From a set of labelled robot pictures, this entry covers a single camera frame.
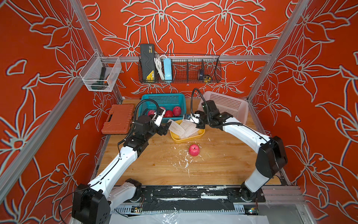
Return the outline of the white foam net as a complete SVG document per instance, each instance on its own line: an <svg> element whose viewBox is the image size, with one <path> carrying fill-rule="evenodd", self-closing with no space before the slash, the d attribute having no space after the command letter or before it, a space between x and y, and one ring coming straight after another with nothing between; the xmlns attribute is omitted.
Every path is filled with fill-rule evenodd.
<svg viewBox="0 0 358 224"><path fill-rule="evenodd" d="M172 119L170 119L168 123L170 123L169 130L172 133L176 134L179 137L182 137L184 135L185 130L182 126L180 126L180 124L178 124L176 121Z"/></svg>
<svg viewBox="0 0 358 224"><path fill-rule="evenodd" d="M197 136L198 135L198 131L199 129L196 127L195 124L192 124L191 126L189 126L184 133L182 134L182 138L189 138L189 137L193 137L193 136Z"/></svg>
<svg viewBox="0 0 358 224"><path fill-rule="evenodd" d="M182 120L180 126L186 131L187 129L189 128L196 128L196 124L191 122L191 121L188 121L188 120Z"/></svg>

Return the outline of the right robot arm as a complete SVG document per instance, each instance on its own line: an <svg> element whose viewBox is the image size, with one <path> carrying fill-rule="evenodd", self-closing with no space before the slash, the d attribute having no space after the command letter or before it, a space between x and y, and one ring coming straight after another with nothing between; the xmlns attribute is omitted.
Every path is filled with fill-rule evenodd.
<svg viewBox="0 0 358 224"><path fill-rule="evenodd" d="M233 115L219 109L213 100L206 100L199 89L195 88L191 94L193 101L194 94L198 93L203 100L203 111L191 111L184 118L196 125L199 129L204 129L207 125L211 128L220 129L238 138L249 146L256 154L255 170L240 186L239 196L246 202L256 198L257 192L273 176L288 163L287 154L283 140L277 136L269 137L259 133L241 123Z"/></svg>

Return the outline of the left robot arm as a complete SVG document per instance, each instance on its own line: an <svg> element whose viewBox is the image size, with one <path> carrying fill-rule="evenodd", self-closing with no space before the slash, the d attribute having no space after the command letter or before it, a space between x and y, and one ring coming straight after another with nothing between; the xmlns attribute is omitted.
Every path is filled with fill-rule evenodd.
<svg viewBox="0 0 358 224"><path fill-rule="evenodd" d="M153 116L141 115L139 107L151 102L156 106ZM71 216L83 224L107 224L110 222L111 212L127 200L141 199L140 182L128 179L115 188L115 184L148 147L149 140L156 134L166 135L169 125L161 125L165 109L152 99L140 101L133 115L133 126L128 135L118 143L121 148L112 162L88 184L80 184L73 192Z"/></svg>

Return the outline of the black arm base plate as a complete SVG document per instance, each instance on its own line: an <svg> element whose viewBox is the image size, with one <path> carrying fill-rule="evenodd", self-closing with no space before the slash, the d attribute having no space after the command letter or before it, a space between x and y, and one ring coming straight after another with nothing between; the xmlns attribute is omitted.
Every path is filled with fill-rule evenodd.
<svg viewBox="0 0 358 224"><path fill-rule="evenodd" d="M133 203L151 203L155 200L228 200L243 203L239 197L240 186L236 185L145 185L142 186L141 197Z"/></svg>

